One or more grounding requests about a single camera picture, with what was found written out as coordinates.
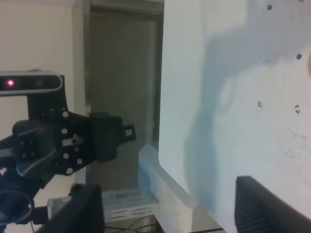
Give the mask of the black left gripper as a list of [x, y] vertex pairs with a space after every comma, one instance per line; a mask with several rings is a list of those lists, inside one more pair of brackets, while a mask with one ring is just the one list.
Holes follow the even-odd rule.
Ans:
[[61, 86], [56, 91], [28, 95], [28, 117], [53, 128], [47, 144], [53, 145], [55, 152], [43, 171], [69, 176], [92, 162], [91, 132], [98, 162], [115, 159], [118, 147], [134, 141], [136, 132], [134, 125], [124, 125], [120, 116], [91, 113], [88, 118], [70, 112], [65, 76], [60, 78]]

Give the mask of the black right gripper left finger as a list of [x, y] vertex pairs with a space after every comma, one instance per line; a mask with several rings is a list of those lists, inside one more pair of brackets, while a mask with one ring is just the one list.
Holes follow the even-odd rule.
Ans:
[[103, 233], [105, 229], [102, 190], [84, 185], [44, 227], [43, 233]]

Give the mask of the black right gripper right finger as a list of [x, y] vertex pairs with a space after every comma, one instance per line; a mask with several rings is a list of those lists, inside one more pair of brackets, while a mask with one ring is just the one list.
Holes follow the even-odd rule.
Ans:
[[251, 176], [236, 178], [234, 220], [239, 233], [309, 233], [311, 220]]

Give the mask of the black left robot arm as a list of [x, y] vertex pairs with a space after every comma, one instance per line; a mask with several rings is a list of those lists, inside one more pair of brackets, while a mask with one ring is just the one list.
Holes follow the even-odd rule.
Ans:
[[16, 122], [0, 142], [2, 229], [31, 220], [35, 196], [54, 176], [112, 160], [120, 145], [136, 139], [134, 125], [119, 116], [69, 111], [63, 75], [2, 74], [0, 95], [25, 96], [28, 108], [28, 119]]

